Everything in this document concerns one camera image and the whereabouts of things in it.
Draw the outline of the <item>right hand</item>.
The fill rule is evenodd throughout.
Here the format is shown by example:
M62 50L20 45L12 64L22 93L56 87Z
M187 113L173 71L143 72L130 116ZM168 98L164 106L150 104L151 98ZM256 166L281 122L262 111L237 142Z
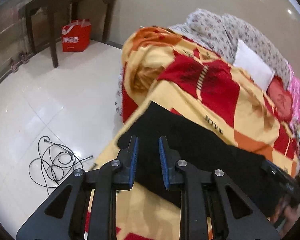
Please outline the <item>right hand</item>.
M271 224L275 224L281 215L283 215L286 220L282 228L279 230L279 235L282 238L300 217L300 204L296 207L291 207L287 200L281 198L275 207L273 215L269 219Z

